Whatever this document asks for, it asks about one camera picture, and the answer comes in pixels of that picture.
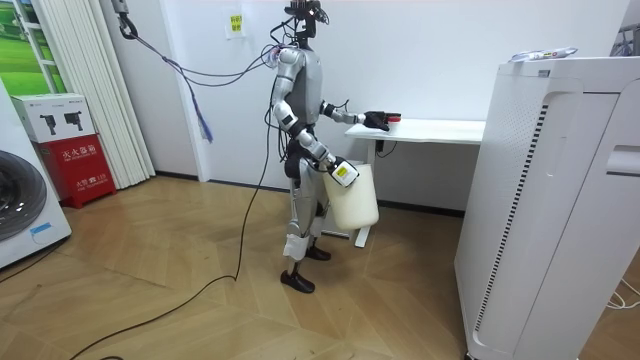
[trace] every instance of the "washing machine door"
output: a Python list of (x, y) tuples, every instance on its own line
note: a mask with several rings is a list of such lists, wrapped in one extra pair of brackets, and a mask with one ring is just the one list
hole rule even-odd
[(0, 151), (0, 241), (20, 233), (42, 212), (47, 184), (33, 165)]

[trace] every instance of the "white plastic jug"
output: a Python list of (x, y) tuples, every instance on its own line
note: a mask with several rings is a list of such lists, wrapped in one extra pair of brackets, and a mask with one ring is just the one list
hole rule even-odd
[(356, 169), (360, 176), (348, 188), (323, 175), (336, 225), (342, 230), (371, 226), (380, 218), (371, 165), (356, 165)]

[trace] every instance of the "fire extinguisher box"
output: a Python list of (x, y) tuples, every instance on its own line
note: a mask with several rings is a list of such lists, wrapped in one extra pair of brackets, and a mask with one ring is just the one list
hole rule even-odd
[(80, 209), (91, 200), (116, 193), (98, 135), (34, 145), (63, 206)]

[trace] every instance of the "washing machine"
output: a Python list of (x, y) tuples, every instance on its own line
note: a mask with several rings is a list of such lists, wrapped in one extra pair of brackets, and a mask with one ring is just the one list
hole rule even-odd
[(0, 80), (0, 268), (71, 235)]

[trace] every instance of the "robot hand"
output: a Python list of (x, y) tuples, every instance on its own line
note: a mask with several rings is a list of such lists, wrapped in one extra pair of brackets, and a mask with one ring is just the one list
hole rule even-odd
[(338, 184), (349, 187), (360, 176), (358, 170), (347, 160), (339, 156), (327, 166), (329, 175), (338, 182)]
[(370, 129), (380, 129), (384, 131), (389, 131), (389, 125), (384, 123), (384, 119), (386, 115), (387, 114), (384, 111), (366, 112), (364, 113), (365, 119), (362, 122), (362, 125)]

